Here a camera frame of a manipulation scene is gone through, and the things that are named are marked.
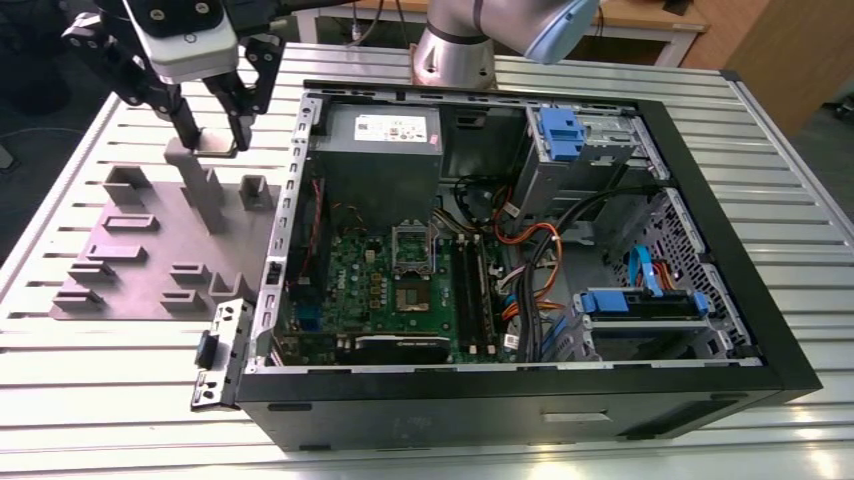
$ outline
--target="ram slot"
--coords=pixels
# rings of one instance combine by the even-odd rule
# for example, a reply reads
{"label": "ram slot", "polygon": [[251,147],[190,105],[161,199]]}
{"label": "ram slot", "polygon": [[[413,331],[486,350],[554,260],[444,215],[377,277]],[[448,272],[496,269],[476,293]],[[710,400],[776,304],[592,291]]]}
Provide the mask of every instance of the ram slot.
{"label": "ram slot", "polygon": [[469,275],[469,304],[472,305],[472,322],[476,324],[478,351],[486,353],[488,328],[484,305],[484,281],[481,279],[481,256],[478,255],[480,239],[466,243],[466,270]]}
{"label": "ram slot", "polygon": [[472,304],[469,262],[466,261],[466,241],[458,240],[452,249],[452,277],[457,304],[457,339],[464,353],[478,353],[477,311]]}
{"label": "ram slot", "polygon": [[494,355],[497,352],[496,347],[496,326],[493,323],[493,297],[490,294],[490,275],[489,269],[486,266],[486,250],[484,247],[484,242],[481,241],[481,237],[478,237],[477,245],[474,248],[477,261],[478,261],[478,293],[481,297],[481,305],[482,309],[480,312],[480,321],[482,325],[484,332],[484,348],[490,355]]}

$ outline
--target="metal slatted table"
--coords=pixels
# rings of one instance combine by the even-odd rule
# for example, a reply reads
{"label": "metal slatted table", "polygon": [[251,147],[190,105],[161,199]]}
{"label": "metal slatted table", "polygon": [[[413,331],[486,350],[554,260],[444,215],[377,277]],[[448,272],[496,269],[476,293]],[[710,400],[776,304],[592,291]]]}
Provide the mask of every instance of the metal slatted table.
{"label": "metal slatted table", "polygon": [[[222,182],[263,174],[277,183],[305,79],[410,81],[402,50],[297,44],[285,57],[253,150],[205,161]],[[141,165],[150,179],[179,178],[163,160],[171,126],[113,97],[0,271],[0,476],[249,470],[366,479],[854,476],[854,229],[748,90],[710,71],[540,66],[517,58],[498,60],[498,79],[508,90],[665,102],[825,389],[673,441],[285,454],[242,412],[189,410],[207,322],[49,316],[107,202],[101,183],[111,167]],[[199,123],[225,128],[203,85],[185,91]]]}

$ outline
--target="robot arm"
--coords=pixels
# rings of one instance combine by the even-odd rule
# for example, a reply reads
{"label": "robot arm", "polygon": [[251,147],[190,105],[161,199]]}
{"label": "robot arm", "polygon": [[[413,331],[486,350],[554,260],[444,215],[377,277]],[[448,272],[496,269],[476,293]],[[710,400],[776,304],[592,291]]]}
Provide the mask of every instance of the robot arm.
{"label": "robot arm", "polygon": [[418,82],[492,87],[492,39],[540,63],[564,60],[593,23],[598,7],[600,0],[431,0],[414,57]]}
{"label": "robot arm", "polygon": [[[199,129],[181,84],[203,80],[229,115],[238,150],[270,105],[285,51],[270,34],[278,17],[357,0],[95,0],[63,38],[131,105],[147,103],[173,122],[183,146],[198,150]],[[542,63],[562,59],[590,25],[600,0],[433,0],[415,54],[427,85],[489,88],[496,79],[493,40]],[[258,81],[238,75],[243,44]]]}

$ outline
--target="dark floor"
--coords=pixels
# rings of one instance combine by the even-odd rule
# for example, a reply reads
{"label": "dark floor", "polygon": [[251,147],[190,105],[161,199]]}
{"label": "dark floor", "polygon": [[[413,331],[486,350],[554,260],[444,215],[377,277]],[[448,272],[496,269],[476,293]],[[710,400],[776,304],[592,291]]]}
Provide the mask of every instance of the dark floor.
{"label": "dark floor", "polygon": [[854,123],[821,109],[792,140],[818,180],[849,218],[854,218]]}
{"label": "dark floor", "polygon": [[[409,28],[410,41],[418,40],[422,28],[414,25]],[[319,30],[325,43],[347,40],[346,22],[322,19]],[[297,41],[297,37],[295,28],[290,28],[289,41]],[[381,24],[369,45],[402,47],[398,24]],[[0,264],[109,95],[98,78],[75,58],[62,56],[57,64],[73,90],[71,102],[62,111],[29,117],[0,102],[0,145],[18,159],[18,167],[11,172],[0,172]],[[850,188],[854,184],[854,125],[844,124],[829,110],[822,110],[794,139],[794,145],[842,209],[854,217],[854,189]]]}

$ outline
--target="side panel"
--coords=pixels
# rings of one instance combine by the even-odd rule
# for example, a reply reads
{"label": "side panel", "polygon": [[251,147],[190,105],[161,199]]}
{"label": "side panel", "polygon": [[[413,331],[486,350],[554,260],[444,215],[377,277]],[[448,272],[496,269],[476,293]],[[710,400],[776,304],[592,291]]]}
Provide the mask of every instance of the side panel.
{"label": "side panel", "polygon": [[794,396],[818,390],[816,372],[668,110],[660,102],[646,101],[638,102],[638,108],[766,364]]}
{"label": "side panel", "polygon": [[672,438],[764,393],[577,395],[243,404],[286,450],[426,448]]}

